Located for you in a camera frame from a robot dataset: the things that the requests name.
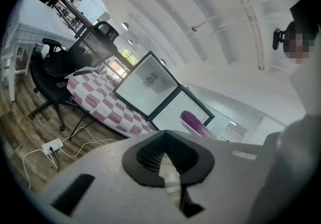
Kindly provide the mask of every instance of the black foam padding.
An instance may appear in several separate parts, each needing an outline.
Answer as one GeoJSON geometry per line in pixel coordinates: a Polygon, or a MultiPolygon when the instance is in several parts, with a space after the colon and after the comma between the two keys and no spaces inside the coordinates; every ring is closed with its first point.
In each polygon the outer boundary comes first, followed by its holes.
{"type": "Polygon", "coordinates": [[[122,165],[140,185],[164,187],[164,179],[158,175],[164,153],[179,173],[183,186],[203,182],[214,166],[209,150],[171,131],[160,131],[129,148],[122,165]]]}
{"type": "Polygon", "coordinates": [[[52,207],[65,215],[70,215],[86,193],[95,177],[89,174],[79,175],[74,182],[52,203],[52,207]]]}
{"type": "Polygon", "coordinates": [[[186,187],[182,187],[180,210],[186,217],[192,217],[203,211],[204,208],[197,203],[193,203],[186,187]]]}

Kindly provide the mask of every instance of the desk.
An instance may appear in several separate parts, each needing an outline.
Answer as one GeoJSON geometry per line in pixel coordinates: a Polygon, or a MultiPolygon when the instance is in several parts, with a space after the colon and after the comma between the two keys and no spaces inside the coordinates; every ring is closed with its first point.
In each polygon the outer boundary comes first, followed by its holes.
{"type": "Polygon", "coordinates": [[[76,41],[68,28],[60,22],[54,9],[39,0],[19,0],[9,19],[7,39],[2,51],[2,59],[10,58],[9,92],[15,100],[14,75],[18,48],[26,46],[29,55],[26,73],[35,44],[42,44],[43,38],[56,40],[63,47],[70,48],[76,41]]]}

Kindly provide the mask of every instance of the chair seat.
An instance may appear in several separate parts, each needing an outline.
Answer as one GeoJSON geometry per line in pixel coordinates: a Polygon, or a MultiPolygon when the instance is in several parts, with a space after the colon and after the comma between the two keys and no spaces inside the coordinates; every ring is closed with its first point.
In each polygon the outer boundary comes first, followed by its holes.
{"type": "Polygon", "coordinates": [[[71,96],[66,87],[58,88],[56,86],[56,83],[66,82],[67,80],[48,75],[44,70],[42,59],[39,58],[31,63],[30,73],[36,88],[48,100],[59,103],[71,96]]]}

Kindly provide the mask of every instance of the white ceiling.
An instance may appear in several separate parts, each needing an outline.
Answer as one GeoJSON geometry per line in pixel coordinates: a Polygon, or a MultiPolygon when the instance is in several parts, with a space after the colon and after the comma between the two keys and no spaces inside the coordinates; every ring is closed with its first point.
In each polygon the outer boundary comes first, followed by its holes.
{"type": "Polygon", "coordinates": [[[178,69],[185,73],[192,65],[200,66],[202,72],[204,64],[206,69],[224,70],[222,73],[237,69],[244,76],[259,72],[288,82],[296,68],[284,57],[282,46],[272,49],[272,35],[276,27],[285,30],[292,20],[289,8],[299,0],[102,1],[110,23],[124,40],[132,39],[145,51],[152,50],[173,73],[178,69]],[[122,22],[129,23],[129,31],[122,28],[122,22]]]}

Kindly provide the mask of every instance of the wooden floor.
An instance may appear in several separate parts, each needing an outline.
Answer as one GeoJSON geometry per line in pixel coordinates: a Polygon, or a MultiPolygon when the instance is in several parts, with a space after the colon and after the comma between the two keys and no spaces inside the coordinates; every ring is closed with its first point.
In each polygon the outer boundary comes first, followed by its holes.
{"type": "MultiPolygon", "coordinates": [[[[0,85],[0,137],[2,146],[8,157],[8,164],[17,174],[18,179],[26,186],[28,186],[28,182],[23,168],[23,157],[30,151],[41,149],[44,143],[56,138],[63,140],[69,137],[83,115],[80,110],[73,112],[71,107],[61,105],[60,109],[66,124],[66,129],[63,132],[59,131],[60,122],[52,106],[37,114],[33,120],[30,120],[28,114],[46,101],[39,92],[35,93],[33,91],[34,87],[30,72],[28,76],[24,74],[16,75],[16,101],[11,103],[8,86],[6,83],[0,85]]],[[[81,127],[90,121],[90,119],[85,119],[81,127]]],[[[122,140],[119,135],[103,128],[97,123],[92,123],[88,130],[96,140],[108,138],[122,140]]],[[[69,155],[75,155],[82,145],[87,142],[93,142],[93,140],[88,132],[83,130],[73,138],[72,142],[69,140],[64,142],[63,150],[69,155]]],[[[105,141],[101,143],[108,144],[114,142],[105,141]]],[[[57,157],[60,169],[65,169],[98,146],[98,144],[84,146],[76,158],[69,158],[58,150],[57,157]]],[[[46,182],[58,173],[57,169],[42,152],[28,155],[25,163],[31,180],[31,190],[36,193],[39,193],[46,182]]]]}

